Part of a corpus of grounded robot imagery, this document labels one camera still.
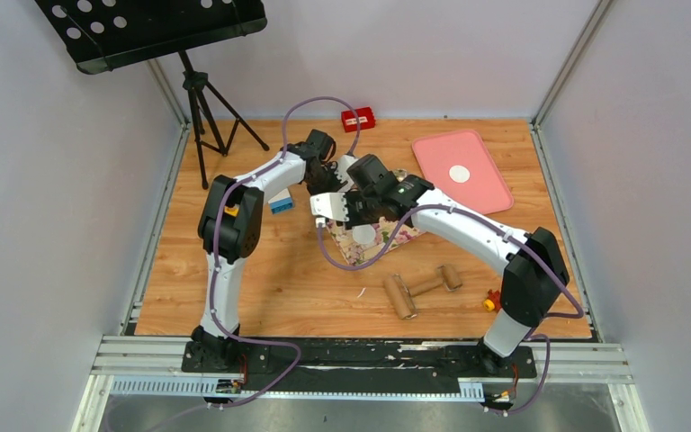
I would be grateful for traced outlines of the wooden rolling pin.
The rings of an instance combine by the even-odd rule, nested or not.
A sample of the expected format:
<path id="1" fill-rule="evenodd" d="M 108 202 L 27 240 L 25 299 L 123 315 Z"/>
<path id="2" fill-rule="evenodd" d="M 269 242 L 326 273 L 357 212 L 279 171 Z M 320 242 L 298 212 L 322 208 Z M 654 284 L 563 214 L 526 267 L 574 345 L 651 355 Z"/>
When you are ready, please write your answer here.
<path id="1" fill-rule="evenodd" d="M 453 293 L 462 287 L 462 278 L 453 266 L 440 265 L 424 282 L 410 285 L 399 274 L 392 274 L 382 281 L 382 286 L 398 319 L 411 320 L 418 313 L 414 302 L 416 297 L 439 288 Z"/>

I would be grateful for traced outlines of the pink tray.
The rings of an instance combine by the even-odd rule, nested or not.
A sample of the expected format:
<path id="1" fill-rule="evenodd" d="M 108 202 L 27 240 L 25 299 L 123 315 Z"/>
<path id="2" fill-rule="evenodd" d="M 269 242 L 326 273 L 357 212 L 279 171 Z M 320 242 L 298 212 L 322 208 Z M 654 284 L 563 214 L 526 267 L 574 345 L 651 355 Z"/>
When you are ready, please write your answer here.
<path id="1" fill-rule="evenodd" d="M 514 205 L 512 193 L 477 131 L 416 139 L 412 151 L 422 176 L 456 202 L 486 215 Z"/>

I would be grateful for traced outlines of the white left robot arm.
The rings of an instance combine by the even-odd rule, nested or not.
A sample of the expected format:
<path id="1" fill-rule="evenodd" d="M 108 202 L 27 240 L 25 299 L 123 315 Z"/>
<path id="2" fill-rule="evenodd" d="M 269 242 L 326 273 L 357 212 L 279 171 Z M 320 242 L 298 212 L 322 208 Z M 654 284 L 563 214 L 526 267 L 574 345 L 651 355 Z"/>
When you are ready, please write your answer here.
<path id="1" fill-rule="evenodd" d="M 212 181 L 198 224 L 209 272 L 205 310 L 191 339 L 193 350 L 204 353 L 215 370 L 227 372 L 238 364 L 241 279 L 260 240 L 267 197 L 296 184 L 314 193 L 337 191 L 344 182 L 331 160 L 335 149 L 332 137 L 312 130 L 304 141 L 287 145 L 259 168 Z"/>

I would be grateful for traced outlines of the flat white dough wrapper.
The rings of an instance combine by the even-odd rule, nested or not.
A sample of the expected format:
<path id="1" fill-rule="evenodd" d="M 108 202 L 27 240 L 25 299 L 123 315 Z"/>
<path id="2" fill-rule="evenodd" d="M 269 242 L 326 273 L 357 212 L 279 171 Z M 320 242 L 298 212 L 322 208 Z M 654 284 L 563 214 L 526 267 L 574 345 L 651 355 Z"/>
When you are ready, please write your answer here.
<path id="1" fill-rule="evenodd" d="M 448 175 L 457 184 L 464 184 L 471 178 L 471 173 L 466 166 L 454 165 L 449 168 Z"/>

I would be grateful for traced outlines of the red yellow toy block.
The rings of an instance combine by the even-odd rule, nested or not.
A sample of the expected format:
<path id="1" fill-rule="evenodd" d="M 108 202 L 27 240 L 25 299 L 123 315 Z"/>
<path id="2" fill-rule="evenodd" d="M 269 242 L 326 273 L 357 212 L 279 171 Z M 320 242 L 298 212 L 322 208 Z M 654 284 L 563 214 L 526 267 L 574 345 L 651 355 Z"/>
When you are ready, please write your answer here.
<path id="1" fill-rule="evenodd" d="M 486 298 L 482 301 L 482 307 L 488 312 L 499 312 L 501 309 L 500 290 L 488 290 Z"/>

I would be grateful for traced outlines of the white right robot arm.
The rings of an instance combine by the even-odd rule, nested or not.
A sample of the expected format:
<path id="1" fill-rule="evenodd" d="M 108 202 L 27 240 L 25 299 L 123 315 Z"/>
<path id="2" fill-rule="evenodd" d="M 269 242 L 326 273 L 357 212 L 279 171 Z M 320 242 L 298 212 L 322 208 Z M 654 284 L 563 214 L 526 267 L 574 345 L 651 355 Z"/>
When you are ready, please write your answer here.
<path id="1" fill-rule="evenodd" d="M 503 374 L 516 348 L 567 292 L 570 277 L 555 235 L 543 227 L 528 232 L 496 222 L 417 175 L 399 180 L 372 154 L 346 172 L 354 182 L 345 198 L 351 221 L 408 224 L 472 253 L 501 276 L 500 310 L 477 354 L 483 372 Z"/>

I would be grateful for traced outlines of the white and blue toy block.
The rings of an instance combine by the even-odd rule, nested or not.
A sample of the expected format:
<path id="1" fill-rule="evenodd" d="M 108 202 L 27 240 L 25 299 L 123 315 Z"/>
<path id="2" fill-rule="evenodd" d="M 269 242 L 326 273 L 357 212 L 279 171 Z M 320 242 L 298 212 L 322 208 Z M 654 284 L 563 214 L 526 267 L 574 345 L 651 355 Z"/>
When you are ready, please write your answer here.
<path id="1" fill-rule="evenodd" d="M 268 200 L 268 205 L 272 214 L 287 212 L 294 208 L 294 201 L 290 191 L 285 188 Z"/>

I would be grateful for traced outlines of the yellow triangular toy block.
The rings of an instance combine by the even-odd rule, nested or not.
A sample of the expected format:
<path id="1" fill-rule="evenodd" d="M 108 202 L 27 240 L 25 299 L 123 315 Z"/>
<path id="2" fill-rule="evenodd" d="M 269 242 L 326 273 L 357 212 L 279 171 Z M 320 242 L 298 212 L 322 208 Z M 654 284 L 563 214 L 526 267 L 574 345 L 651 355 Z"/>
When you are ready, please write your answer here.
<path id="1" fill-rule="evenodd" d="M 238 205 L 225 206 L 224 207 L 224 214 L 226 216 L 236 218 L 238 216 L 238 213 L 239 213 L 239 206 Z"/>

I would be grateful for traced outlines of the black music stand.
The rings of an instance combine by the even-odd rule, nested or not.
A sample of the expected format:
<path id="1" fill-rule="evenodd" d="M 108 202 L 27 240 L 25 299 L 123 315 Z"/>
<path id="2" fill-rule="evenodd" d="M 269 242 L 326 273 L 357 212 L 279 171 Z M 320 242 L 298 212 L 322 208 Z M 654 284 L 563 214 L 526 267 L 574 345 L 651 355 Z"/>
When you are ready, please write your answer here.
<path id="1" fill-rule="evenodd" d="M 76 69 L 86 75 L 145 63 L 183 129 L 193 128 L 202 152 L 226 156 L 238 127 L 263 150 L 270 147 L 211 83 L 194 69 L 190 49 L 258 33 L 268 24 L 260 1 L 39 1 L 37 6 L 63 41 Z M 178 55 L 189 112 L 166 84 L 158 59 Z"/>

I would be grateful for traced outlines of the floral yellow tray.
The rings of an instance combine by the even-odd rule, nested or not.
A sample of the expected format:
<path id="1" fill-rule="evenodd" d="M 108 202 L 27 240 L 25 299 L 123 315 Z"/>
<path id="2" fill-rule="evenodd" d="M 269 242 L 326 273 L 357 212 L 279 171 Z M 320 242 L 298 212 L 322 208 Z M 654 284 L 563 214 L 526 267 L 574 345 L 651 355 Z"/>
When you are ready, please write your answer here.
<path id="1" fill-rule="evenodd" d="M 405 169 L 394 169 L 392 172 L 399 181 L 404 180 L 409 174 Z M 350 266 L 358 266 L 378 255 L 398 226 L 398 221 L 380 218 L 377 223 L 371 225 L 375 227 L 377 235 L 375 241 L 371 245 L 366 246 L 353 241 L 352 229 L 347 229 L 345 224 L 338 225 L 335 221 L 327 220 L 326 228 L 329 236 L 334 240 L 344 260 Z M 401 225 L 398 233 L 390 242 L 388 252 L 409 243 L 424 233 L 421 229 L 410 228 L 406 224 Z"/>

